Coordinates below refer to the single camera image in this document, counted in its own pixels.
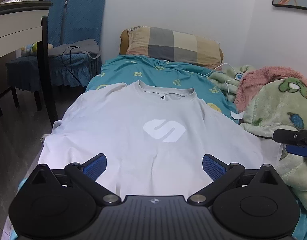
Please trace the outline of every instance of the pink fleece lining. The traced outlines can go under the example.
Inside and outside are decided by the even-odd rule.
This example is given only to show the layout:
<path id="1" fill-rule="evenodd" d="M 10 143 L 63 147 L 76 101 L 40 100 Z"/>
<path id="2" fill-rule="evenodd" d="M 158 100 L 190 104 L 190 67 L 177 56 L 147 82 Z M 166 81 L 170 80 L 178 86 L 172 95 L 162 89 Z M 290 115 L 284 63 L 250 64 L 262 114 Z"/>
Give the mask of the pink fleece lining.
<path id="1" fill-rule="evenodd" d="M 244 111 L 264 85 L 282 77 L 298 78 L 307 87 L 307 79 L 300 72 L 289 67 L 263 67 L 247 72 L 237 89 L 235 104 L 238 111 Z"/>

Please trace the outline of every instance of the black cable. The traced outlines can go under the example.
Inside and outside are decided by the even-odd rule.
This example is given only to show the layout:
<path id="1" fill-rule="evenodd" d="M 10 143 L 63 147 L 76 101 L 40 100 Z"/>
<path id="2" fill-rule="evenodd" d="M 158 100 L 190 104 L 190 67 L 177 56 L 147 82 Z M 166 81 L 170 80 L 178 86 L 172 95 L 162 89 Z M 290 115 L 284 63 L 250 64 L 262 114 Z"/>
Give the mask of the black cable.
<path id="1" fill-rule="evenodd" d="M 62 55 L 61 55 L 61 61 L 62 61 L 62 64 L 64 65 L 64 67 L 68 70 L 68 72 L 75 78 L 75 80 L 77 80 L 78 82 L 79 82 L 79 84 L 83 87 L 83 85 L 81 84 L 81 82 L 80 82 L 80 80 L 78 79 L 78 78 L 76 78 L 76 76 L 73 74 L 73 72 L 72 72 L 72 65 L 71 65 L 71 50 L 70 50 L 70 69 L 71 69 L 71 71 L 67 68 L 67 66 L 64 64 L 64 62 L 63 62 L 63 54 L 64 54 L 64 52 L 68 49 L 68 48 L 71 48 L 71 47 L 73 47 L 71 50 L 73 50 L 73 49 L 75 49 L 75 48 L 80 48 L 80 47 L 78 47 L 78 46 L 68 46 L 64 51 L 63 51 L 63 53 L 62 53 Z"/>

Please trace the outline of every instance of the floor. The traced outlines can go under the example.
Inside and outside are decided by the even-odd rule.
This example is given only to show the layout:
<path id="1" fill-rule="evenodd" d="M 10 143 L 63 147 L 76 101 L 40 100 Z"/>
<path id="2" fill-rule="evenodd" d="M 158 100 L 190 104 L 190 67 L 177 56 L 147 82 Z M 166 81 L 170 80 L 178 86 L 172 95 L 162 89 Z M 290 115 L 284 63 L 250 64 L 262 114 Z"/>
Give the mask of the floor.
<path id="1" fill-rule="evenodd" d="M 63 87 L 54 91 L 58 117 L 61 119 L 68 107 L 83 93 L 83 88 Z M 46 108 L 43 106 L 37 112 L 33 93 L 17 90 L 17 95 L 18 108 L 15 108 L 11 92 L 0 99 L 3 112 L 0 117 L 0 239 L 2 235 L 8 237 L 10 234 L 10 229 L 4 229 L 8 207 L 19 182 L 42 147 L 40 138 L 43 134 L 51 133 Z"/>

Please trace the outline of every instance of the plush toy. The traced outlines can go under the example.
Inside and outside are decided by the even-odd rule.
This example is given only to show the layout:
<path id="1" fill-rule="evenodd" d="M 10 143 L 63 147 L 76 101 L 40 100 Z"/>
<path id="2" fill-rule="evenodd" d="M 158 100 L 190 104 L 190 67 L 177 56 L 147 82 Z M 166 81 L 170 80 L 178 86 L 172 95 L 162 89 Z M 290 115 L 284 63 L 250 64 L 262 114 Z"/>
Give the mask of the plush toy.
<path id="1" fill-rule="evenodd" d="M 53 48 L 52 44 L 48 43 L 48 50 L 52 48 Z M 37 43 L 30 44 L 21 48 L 22 57 L 36 56 L 36 55 L 37 55 Z"/>

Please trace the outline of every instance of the plaid pillow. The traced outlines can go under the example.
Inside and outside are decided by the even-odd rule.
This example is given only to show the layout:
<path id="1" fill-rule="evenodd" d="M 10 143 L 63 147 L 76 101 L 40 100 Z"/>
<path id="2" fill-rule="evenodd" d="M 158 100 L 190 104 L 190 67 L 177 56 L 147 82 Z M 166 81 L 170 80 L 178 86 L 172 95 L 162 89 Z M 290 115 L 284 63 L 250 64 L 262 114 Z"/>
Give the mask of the plaid pillow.
<path id="1" fill-rule="evenodd" d="M 215 41 L 156 27 L 137 26 L 127 31 L 127 54 L 186 62 L 210 69 L 221 64 L 219 44 Z"/>

